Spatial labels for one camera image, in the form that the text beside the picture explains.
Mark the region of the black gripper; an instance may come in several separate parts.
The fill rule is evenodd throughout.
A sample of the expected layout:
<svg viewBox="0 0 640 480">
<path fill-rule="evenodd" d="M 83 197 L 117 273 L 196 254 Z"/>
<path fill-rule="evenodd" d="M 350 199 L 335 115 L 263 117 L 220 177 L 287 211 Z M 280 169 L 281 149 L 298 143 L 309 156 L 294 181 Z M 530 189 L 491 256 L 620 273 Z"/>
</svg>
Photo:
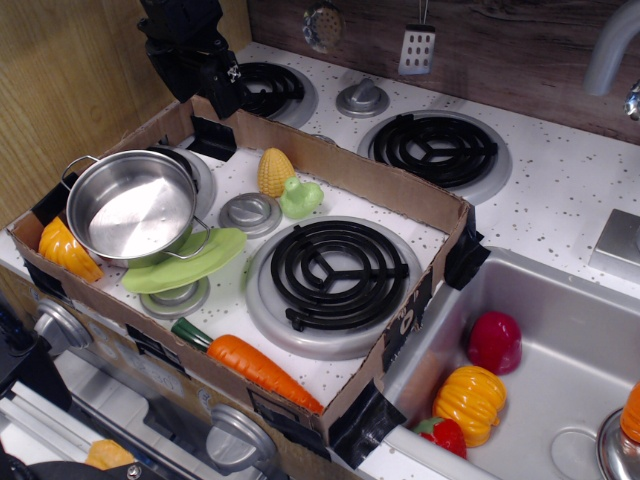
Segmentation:
<svg viewBox="0 0 640 480">
<path fill-rule="evenodd" d="M 176 99 L 202 93 L 220 119 L 243 106 L 246 94 L 240 67 L 218 31 L 216 18 L 202 22 L 144 18 L 137 27 L 147 37 L 148 59 Z"/>
</svg>

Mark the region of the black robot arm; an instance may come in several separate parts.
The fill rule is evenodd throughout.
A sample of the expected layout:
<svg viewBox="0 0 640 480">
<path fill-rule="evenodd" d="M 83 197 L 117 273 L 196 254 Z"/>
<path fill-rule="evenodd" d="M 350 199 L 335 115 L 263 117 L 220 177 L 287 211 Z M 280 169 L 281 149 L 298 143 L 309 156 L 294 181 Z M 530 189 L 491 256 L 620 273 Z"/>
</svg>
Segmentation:
<svg viewBox="0 0 640 480">
<path fill-rule="evenodd" d="M 217 1 L 143 1 L 146 16 L 137 28 L 145 51 L 171 94 L 184 103 L 209 100 L 221 119 L 241 109 L 247 90 L 234 52 L 218 31 L 223 11 Z"/>
</svg>

